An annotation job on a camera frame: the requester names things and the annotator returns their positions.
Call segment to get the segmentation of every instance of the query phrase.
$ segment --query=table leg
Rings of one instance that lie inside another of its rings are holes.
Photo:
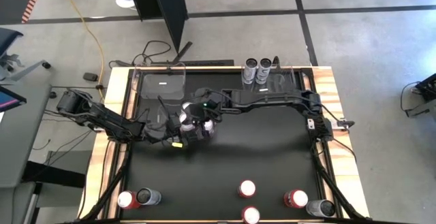
[[[85,175],[69,170],[28,161],[22,175],[24,181],[46,182],[69,187],[83,188]]]

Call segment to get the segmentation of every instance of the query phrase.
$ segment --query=chair wheel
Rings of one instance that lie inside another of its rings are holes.
[[[54,99],[56,97],[57,97],[57,94],[54,91],[51,91],[50,94],[48,95],[48,98],[50,98],[50,99]]]
[[[45,69],[49,69],[50,67],[52,67],[52,65],[50,65],[50,63],[42,63],[42,66],[43,66]]]

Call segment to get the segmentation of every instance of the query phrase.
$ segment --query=yellow cable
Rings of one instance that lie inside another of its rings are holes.
[[[91,30],[89,30],[89,28],[88,28],[88,24],[84,21],[84,18],[83,18],[83,16],[82,16],[82,14],[80,13],[79,9],[77,8],[76,4],[74,3],[74,1],[73,1],[73,0],[69,0],[69,2],[70,2],[71,5],[73,6],[73,8],[74,8],[74,10],[77,12],[77,14],[79,15],[80,19],[82,20],[82,23],[83,23],[85,29],[88,31],[89,34],[91,34],[91,36],[93,36],[93,38],[94,38],[94,40],[95,40],[95,43],[97,43],[97,45],[98,45],[98,48],[99,48],[99,50],[100,50],[100,56],[102,57],[102,68],[101,68],[101,70],[100,70],[100,75],[99,75],[99,78],[98,78],[98,84],[102,84],[103,74],[104,74],[104,54],[103,54],[103,48],[102,48],[102,45],[100,44],[100,42],[98,41],[98,39],[96,38],[96,36],[94,35],[94,33],[91,32]],[[99,91],[99,93],[100,93],[100,97],[102,97],[102,99],[104,100],[102,90],[99,89],[98,91]]]

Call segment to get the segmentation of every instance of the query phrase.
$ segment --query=transparent tray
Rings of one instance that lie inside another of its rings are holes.
[[[131,87],[145,99],[183,99],[185,96],[186,67],[184,63],[176,65],[138,64],[135,66]]]

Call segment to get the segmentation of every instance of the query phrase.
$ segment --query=red cup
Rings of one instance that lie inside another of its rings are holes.
[[[253,206],[247,206],[242,211],[242,217],[245,224],[256,224],[260,220],[260,213]]]
[[[309,198],[303,190],[295,189],[285,193],[283,201],[287,207],[304,208],[309,201]]]
[[[131,191],[124,191],[118,195],[118,206],[123,209],[139,208],[141,204],[136,200],[136,193]]]
[[[244,180],[239,184],[238,194],[241,197],[245,197],[245,198],[252,197],[255,192],[256,192],[256,186],[252,181]]]

